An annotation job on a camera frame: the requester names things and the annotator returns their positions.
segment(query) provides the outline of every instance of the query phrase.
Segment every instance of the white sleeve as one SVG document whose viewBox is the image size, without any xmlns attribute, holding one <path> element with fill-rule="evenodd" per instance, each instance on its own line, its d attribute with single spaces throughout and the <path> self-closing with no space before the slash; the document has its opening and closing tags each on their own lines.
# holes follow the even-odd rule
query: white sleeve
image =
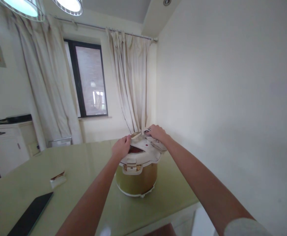
<svg viewBox="0 0 287 236">
<path fill-rule="evenodd" d="M 272 236 L 260 223 L 247 218 L 231 221 L 224 230 L 224 236 Z"/>
</svg>

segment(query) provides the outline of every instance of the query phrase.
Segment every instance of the white wall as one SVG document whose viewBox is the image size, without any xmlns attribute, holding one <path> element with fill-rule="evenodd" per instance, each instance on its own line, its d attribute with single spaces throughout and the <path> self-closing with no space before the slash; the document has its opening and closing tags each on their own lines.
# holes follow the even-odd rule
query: white wall
<svg viewBox="0 0 287 236">
<path fill-rule="evenodd" d="M 109 118 L 85 118 L 80 120 L 80 126 L 85 142 L 97 142 L 102 140 L 117 139 L 129 134 L 121 105 L 119 103 L 117 85 L 113 77 L 111 57 L 109 53 L 108 38 L 105 31 L 92 29 L 90 27 L 79 27 L 78 30 L 72 24 L 63 24 L 64 37 L 72 40 L 101 44 L 103 69 L 105 78 L 105 90 Z M 149 51 L 150 75 L 148 87 L 149 93 L 156 92 L 156 44 L 151 45 Z M 152 110 L 151 121 L 155 121 L 155 99 L 149 104 Z"/>
<path fill-rule="evenodd" d="M 134 34 L 140 34 L 142 24 L 127 21 L 117 17 L 100 14 L 90 10 L 84 10 L 82 16 L 74 17 L 59 9 L 52 1 L 44 1 L 46 13 L 56 15 L 61 18 L 72 19 L 77 22 L 95 24 L 103 27 L 124 30 Z M 7 68 L 0 68 L 0 117 L 21 114 L 29 112 L 27 104 L 27 86 L 24 82 L 28 79 L 24 68 L 18 69 L 16 58 L 22 58 L 21 47 L 16 48 L 10 42 L 11 38 L 19 42 L 17 35 L 11 36 L 5 22 L 0 16 L 0 45 L 2 46 Z M 111 58 L 109 54 L 108 41 L 106 32 L 96 30 L 90 27 L 79 27 L 76 30 L 73 24 L 64 23 L 64 37 L 87 43 L 101 44 L 103 67 L 106 87 L 106 98 L 108 106 L 108 115 L 110 118 L 86 118 L 80 121 L 83 138 L 85 142 L 95 142 L 108 139 L 116 139 L 128 135 L 129 131 L 126 126 L 121 106 L 119 105 L 116 84 L 113 78 L 111 68 Z M 149 52 L 152 81 L 149 83 L 151 91 L 155 93 L 156 83 L 156 45 L 151 47 Z M 153 109 L 151 122 L 155 120 L 155 100 L 149 104 Z"/>
<path fill-rule="evenodd" d="M 6 20 L 0 12 L 0 46 L 6 68 L 0 67 L 0 118 L 30 113 L 28 109 L 27 74 L 20 69 L 19 57 L 22 56 L 18 35 L 8 30 Z"/>
<path fill-rule="evenodd" d="M 287 0 L 182 0 L 159 39 L 157 122 L 287 235 Z"/>
</svg>

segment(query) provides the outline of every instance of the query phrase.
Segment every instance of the cabinet door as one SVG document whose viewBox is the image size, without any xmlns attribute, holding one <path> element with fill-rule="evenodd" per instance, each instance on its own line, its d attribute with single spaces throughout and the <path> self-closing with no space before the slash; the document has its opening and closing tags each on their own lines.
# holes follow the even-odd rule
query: cabinet door
<svg viewBox="0 0 287 236">
<path fill-rule="evenodd" d="M 4 177 L 10 171 L 25 161 L 21 158 L 18 140 L 15 137 L 0 139 L 0 176 Z"/>
</svg>

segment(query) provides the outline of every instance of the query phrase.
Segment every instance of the small package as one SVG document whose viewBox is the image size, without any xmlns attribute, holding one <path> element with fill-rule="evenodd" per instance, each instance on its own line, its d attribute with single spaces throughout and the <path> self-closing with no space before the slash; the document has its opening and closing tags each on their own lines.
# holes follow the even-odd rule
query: small package
<svg viewBox="0 0 287 236">
<path fill-rule="evenodd" d="M 59 175 L 51 178 L 50 182 L 51 182 L 51 186 L 52 189 L 56 188 L 57 186 L 61 185 L 62 183 L 66 182 L 66 177 L 65 177 L 65 171 L 60 173 Z"/>
</svg>

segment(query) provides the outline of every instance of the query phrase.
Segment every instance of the window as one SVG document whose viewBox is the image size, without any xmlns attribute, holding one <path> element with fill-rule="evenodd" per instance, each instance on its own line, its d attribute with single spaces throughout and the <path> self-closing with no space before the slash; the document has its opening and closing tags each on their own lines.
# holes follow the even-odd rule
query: window
<svg viewBox="0 0 287 236">
<path fill-rule="evenodd" d="M 65 39 L 78 117 L 107 116 L 101 46 Z"/>
</svg>

